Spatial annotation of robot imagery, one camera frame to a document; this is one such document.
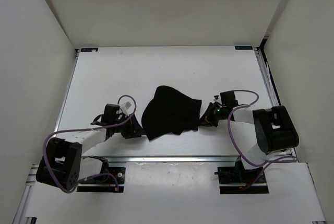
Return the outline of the black skirt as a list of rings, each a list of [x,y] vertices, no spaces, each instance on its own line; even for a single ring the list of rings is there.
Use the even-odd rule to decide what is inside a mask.
[[[201,100],[170,86],[157,87],[141,117],[146,136],[154,140],[170,133],[180,135],[184,131],[197,131],[201,105]]]

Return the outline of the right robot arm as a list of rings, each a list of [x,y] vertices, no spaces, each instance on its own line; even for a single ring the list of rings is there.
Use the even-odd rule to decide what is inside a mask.
[[[299,136],[284,106],[270,109],[251,109],[251,105],[209,103],[199,126],[217,127],[219,121],[226,120],[232,145],[239,154],[241,165],[234,169],[234,175],[240,182],[248,181],[254,174],[253,169],[266,164],[288,162],[289,158],[274,160],[275,154],[292,149],[299,144]],[[251,124],[255,129],[256,143],[242,153],[232,133],[232,122]]]

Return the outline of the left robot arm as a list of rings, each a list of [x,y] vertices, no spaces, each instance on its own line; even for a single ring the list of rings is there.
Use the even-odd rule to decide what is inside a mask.
[[[82,155],[96,145],[120,133],[124,139],[139,138],[146,133],[135,115],[116,113],[98,115],[91,123],[93,128],[69,129],[52,133],[43,143],[43,156],[36,180],[58,187],[65,193],[72,193],[84,180],[104,182],[113,179],[106,167],[106,159],[98,156],[82,158]]]

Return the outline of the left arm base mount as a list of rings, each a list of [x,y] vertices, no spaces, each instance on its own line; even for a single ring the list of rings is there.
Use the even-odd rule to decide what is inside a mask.
[[[109,163],[107,158],[89,156],[81,160],[77,192],[123,193],[126,168]]]

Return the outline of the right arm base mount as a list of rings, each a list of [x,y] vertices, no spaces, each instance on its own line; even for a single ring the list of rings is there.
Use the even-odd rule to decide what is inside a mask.
[[[221,195],[268,194],[269,189],[263,168],[245,170],[237,166],[217,167]]]

